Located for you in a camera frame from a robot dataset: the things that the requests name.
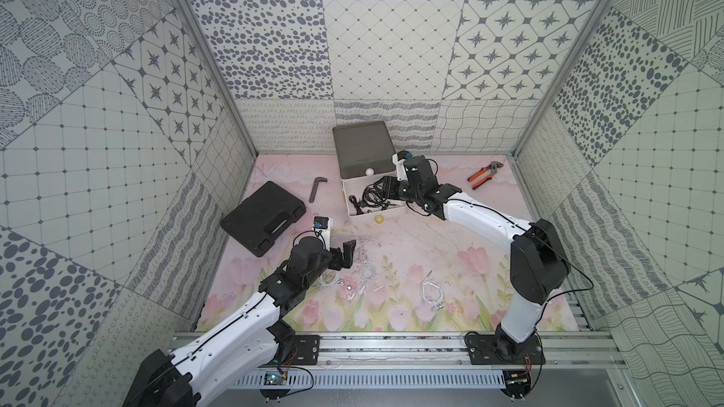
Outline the black earphones coil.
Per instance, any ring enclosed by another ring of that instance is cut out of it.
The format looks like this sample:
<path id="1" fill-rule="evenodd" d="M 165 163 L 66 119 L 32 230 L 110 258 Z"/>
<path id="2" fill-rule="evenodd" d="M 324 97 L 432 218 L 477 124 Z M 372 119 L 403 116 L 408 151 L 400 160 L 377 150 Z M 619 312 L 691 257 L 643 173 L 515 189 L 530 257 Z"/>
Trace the black earphones coil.
<path id="1" fill-rule="evenodd" d="M 396 177 L 383 176 L 364 188 L 358 204 L 363 208 L 385 210 L 392 206 L 393 201 L 399 199 L 399 184 Z"/>

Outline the white drawer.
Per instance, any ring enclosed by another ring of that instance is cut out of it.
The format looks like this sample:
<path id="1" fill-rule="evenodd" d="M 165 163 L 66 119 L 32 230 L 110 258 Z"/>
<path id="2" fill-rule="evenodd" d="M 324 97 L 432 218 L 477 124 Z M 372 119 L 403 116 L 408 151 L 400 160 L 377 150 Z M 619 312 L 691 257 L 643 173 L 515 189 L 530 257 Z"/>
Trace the white drawer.
<path id="1" fill-rule="evenodd" d="M 348 216 L 353 224 L 381 223 L 394 220 L 407 212 L 396 191 L 397 177 L 393 171 L 341 181 Z"/>

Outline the black earphones small bundle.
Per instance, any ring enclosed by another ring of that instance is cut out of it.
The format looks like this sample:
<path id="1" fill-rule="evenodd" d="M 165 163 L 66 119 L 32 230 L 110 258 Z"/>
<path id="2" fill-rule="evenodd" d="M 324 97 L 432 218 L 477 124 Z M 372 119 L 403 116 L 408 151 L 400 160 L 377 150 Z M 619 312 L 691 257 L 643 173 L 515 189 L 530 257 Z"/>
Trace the black earphones small bundle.
<path id="1" fill-rule="evenodd" d="M 364 203 L 362 201 L 359 201 L 356 196 L 350 195 L 348 197 L 348 200 L 354 207 L 354 211 L 356 211 L 356 216 L 360 216 L 365 213 L 365 211 L 363 210 Z"/>

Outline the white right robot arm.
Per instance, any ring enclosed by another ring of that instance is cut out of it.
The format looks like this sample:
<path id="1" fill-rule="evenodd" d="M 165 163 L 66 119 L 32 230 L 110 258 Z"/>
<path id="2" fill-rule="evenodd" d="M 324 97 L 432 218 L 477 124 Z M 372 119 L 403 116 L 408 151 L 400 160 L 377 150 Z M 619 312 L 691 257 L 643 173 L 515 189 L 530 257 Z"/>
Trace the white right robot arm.
<path id="1" fill-rule="evenodd" d="M 565 256 L 554 225 L 526 222 L 484 205 L 451 184 L 440 184 L 425 156 L 400 151 L 392 156 L 397 181 L 394 197 L 416 205 L 423 216 L 459 224 L 498 245 L 509 256 L 513 299 L 496 327 L 495 344 L 516 350 L 537 333 L 554 293 L 571 271 L 582 273 Z"/>

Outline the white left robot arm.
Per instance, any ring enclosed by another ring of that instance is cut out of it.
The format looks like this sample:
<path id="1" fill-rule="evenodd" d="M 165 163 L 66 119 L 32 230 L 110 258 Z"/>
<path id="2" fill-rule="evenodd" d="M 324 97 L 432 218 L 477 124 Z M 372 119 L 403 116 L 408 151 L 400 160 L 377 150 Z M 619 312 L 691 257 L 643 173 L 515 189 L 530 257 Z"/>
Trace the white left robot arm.
<path id="1" fill-rule="evenodd" d="M 356 241 L 326 248 L 303 237 L 230 317 L 169 354 L 155 350 L 141 363 L 124 406 L 207 406 L 250 371 L 290 360 L 295 331 L 284 316 L 305 299 L 325 271 L 354 264 Z"/>

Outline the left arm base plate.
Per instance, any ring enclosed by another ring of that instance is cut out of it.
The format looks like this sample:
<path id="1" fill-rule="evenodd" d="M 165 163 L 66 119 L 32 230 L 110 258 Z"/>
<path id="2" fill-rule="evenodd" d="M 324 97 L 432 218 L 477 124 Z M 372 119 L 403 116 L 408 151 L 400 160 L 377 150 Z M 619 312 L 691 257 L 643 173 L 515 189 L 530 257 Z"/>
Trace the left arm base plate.
<path id="1" fill-rule="evenodd" d="M 320 346 L 321 337 L 319 335 L 294 335 L 279 345 L 275 365 L 281 367 L 316 366 Z"/>

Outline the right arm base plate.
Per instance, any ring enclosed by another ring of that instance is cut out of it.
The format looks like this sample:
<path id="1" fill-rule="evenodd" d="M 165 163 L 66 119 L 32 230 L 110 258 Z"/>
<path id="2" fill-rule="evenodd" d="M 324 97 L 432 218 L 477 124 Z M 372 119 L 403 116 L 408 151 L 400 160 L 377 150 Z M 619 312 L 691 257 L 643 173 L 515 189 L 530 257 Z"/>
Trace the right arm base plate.
<path id="1" fill-rule="evenodd" d="M 509 337 L 499 325 L 493 335 L 467 332 L 463 337 L 471 365 L 543 365 L 546 358 L 537 331 L 522 343 Z"/>

